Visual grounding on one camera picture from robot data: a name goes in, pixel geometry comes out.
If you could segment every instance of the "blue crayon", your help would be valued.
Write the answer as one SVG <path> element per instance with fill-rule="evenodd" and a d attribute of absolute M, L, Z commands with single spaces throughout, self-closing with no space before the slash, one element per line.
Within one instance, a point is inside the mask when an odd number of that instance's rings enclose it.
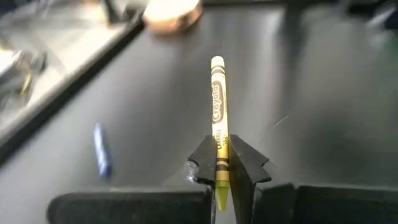
<path fill-rule="evenodd" d="M 111 159 L 104 137 L 104 130 L 99 123 L 95 124 L 94 127 L 94 145 L 99 174 L 101 177 L 109 177 L 112 170 Z"/>

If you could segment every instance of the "yellow crayon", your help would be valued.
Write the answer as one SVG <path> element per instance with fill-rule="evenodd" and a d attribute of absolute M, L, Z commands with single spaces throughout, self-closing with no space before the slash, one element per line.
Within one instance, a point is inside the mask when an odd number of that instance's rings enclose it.
<path fill-rule="evenodd" d="M 229 190 L 228 116 L 224 59 L 211 59 L 211 95 L 213 97 L 213 138 L 217 143 L 216 199 L 218 209 L 224 210 Z"/>

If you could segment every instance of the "crayon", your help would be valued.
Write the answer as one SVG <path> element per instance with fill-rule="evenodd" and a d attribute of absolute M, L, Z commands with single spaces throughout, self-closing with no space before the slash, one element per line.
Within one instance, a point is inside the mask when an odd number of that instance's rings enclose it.
<path fill-rule="evenodd" d="M 215 56 L 211 59 L 211 95 L 213 97 L 212 129 L 217 143 L 216 159 L 216 199 L 218 209 L 226 207 L 229 190 L 228 166 L 228 117 L 224 59 Z"/>
<path fill-rule="evenodd" d="M 112 166 L 109 149 L 105 141 L 104 129 L 101 124 L 96 124 L 94 127 L 94 145 L 99 175 L 101 177 L 109 177 Z"/>

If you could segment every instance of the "crayola logo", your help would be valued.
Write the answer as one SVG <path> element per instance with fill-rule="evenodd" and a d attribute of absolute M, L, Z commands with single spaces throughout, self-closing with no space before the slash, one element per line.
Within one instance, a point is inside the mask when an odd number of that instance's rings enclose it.
<path fill-rule="evenodd" d="M 214 81 L 211 84 L 213 96 L 213 124 L 219 123 L 224 118 L 224 96 L 223 86 L 220 81 Z"/>

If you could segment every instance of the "crayon tip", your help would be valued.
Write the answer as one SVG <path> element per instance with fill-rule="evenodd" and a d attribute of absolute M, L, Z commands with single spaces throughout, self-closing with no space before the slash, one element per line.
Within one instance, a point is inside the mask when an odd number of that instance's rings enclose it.
<path fill-rule="evenodd" d="M 218 204 L 218 210 L 220 211 L 223 211 L 226 208 L 228 189 L 229 187 L 216 187 L 216 199 Z"/>

